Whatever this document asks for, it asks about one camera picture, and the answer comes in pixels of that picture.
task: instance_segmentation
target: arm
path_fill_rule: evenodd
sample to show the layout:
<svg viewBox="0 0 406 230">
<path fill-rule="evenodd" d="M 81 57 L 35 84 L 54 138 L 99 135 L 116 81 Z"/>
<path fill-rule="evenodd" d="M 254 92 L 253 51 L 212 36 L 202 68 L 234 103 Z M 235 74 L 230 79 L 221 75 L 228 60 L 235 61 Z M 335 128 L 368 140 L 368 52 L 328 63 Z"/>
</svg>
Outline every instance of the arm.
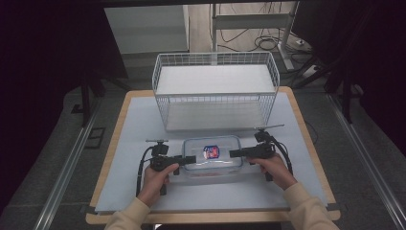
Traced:
<svg viewBox="0 0 406 230">
<path fill-rule="evenodd" d="M 145 170 L 144 186 L 137 197 L 121 212 L 111 216 L 105 229 L 141 229 L 141 224 L 150 212 L 150 207 L 159 199 L 163 184 L 169 183 L 169 173 L 179 167 L 173 164 L 161 172 L 147 167 Z"/>
<path fill-rule="evenodd" d="M 278 154 L 269 159 L 255 158 L 248 161 L 260 164 L 261 171 L 271 173 L 275 184 L 284 190 L 283 197 L 290 206 L 289 218 L 295 229 L 338 229 L 329 219 L 322 201 L 310 196 L 303 185 L 289 172 Z"/>
</svg>

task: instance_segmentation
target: container lid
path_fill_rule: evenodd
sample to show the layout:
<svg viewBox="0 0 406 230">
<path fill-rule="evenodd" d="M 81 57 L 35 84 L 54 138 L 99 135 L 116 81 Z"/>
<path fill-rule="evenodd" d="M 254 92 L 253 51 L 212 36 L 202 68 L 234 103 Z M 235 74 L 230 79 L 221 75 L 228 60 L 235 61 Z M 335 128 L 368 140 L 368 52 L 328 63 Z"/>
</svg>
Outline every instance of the container lid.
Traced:
<svg viewBox="0 0 406 230">
<path fill-rule="evenodd" d="M 240 168 L 241 157 L 231 158 L 230 150 L 240 150 L 236 136 L 216 136 L 187 139 L 183 143 L 184 156 L 196 156 L 196 163 L 185 166 L 187 171 Z"/>
</svg>

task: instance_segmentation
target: white wall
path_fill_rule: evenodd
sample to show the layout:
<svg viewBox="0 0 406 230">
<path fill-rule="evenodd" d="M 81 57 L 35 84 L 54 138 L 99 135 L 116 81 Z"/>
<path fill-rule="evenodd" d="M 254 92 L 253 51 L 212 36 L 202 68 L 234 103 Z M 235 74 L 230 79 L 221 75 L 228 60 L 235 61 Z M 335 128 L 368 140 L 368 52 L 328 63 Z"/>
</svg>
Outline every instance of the white wall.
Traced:
<svg viewBox="0 0 406 230">
<path fill-rule="evenodd" d="M 104 9 L 121 54 L 189 50 L 187 6 Z"/>
</svg>

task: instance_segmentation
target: metal rail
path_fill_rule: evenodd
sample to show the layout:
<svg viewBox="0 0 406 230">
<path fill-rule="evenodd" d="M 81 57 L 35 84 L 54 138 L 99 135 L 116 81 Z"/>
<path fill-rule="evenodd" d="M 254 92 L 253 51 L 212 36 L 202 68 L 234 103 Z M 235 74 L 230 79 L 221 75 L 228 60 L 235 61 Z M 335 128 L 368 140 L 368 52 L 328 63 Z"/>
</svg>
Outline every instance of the metal rail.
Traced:
<svg viewBox="0 0 406 230">
<path fill-rule="evenodd" d="M 63 195 L 66 191 L 66 188 L 78 163 L 84 144 L 86 143 L 87 137 L 95 122 L 96 115 L 98 114 L 101 103 L 102 103 L 101 98 L 95 98 L 89 122 L 85 127 L 81 129 L 78 139 L 74 147 L 72 148 L 67 160 L 65 161 L 62 170 L 60 171 L 59 177 L 56 180 L 54 188 L 52 189 L 50 195 L 48 196 L 47 201 L 45 202 L 44 207 L 42 208 L 42 211 L 34 226 L 34 230 L 37 229 L 42 230 L 50 228 L 51 223 L 54 220 L 56 210 L 60 204 L 60 201 L 63 198 Z"/>
<path fill-rule="evenodd" d="M 368 154 L 367 149 L 365 148 L 364 144 L 359 138 L 353 125 L 349 124 L 347 122 L 347 119 L 342 114 L 340 109 L 341 105 L 338 102 L 338 100 L 334 99 L 331 95 L 327 95 L 327 97 L 329 98 L 333 106 L 334 112 L 337 115 L 338 120 L 341 123 L 342 127 L 344 128 L 344 131 L 347 133 L 347 135 L 351 140 L 352 145 L 355 147 L 356 153 L 359 156 L 361 163 L 363 164 L 364 169 L 367 172 L 367 175 L 370 177 L 373 186 L 375 187 L 376 191 L 381 197 L 397 229 L 402 230 L 406 229 L 406 216 L 401 204 L 395 197 L 394 192 L 392 191 L 390 186 L 386 183 L 382 174 L 379 172 L 379 169 L 373 163 L 372 158 Z"/>
</svg>

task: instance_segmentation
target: sticker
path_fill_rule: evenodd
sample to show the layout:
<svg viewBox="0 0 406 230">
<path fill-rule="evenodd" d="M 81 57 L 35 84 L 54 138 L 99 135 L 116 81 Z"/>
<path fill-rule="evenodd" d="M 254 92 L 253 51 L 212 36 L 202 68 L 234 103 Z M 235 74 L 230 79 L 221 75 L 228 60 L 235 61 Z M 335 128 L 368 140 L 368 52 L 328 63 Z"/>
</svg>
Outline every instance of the sticker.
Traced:
<svg viewBox="0 0 406 230">
<path fill-rule="evenodd" d="M 203 149 L 203 155 L 206 159 L 216 159 L 220 156 L 220 149 L 218 146 L 206 146 Z"/>
</svg>

